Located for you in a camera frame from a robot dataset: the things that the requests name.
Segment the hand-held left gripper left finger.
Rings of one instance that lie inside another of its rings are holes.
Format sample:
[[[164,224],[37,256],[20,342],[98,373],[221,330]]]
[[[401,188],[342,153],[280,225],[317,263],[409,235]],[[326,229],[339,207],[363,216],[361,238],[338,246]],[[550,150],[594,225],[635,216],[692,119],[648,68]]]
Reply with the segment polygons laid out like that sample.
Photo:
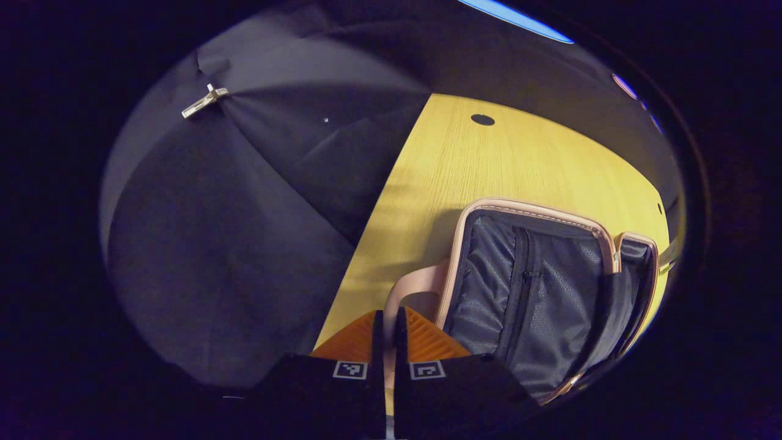
[[[249,393],[243,414],[247,438],[385,438],[382,312],[354,320],[307,356],[283,356]]]

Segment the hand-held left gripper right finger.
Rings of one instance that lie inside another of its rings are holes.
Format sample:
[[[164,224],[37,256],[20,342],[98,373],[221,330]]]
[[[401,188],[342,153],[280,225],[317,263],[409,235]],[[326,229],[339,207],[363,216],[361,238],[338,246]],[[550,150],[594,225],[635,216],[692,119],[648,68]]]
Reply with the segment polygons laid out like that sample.
[[[496,356],[470,354],[413,309],[400,309],[394,342],[396,438],[485,439],[540,410]]]

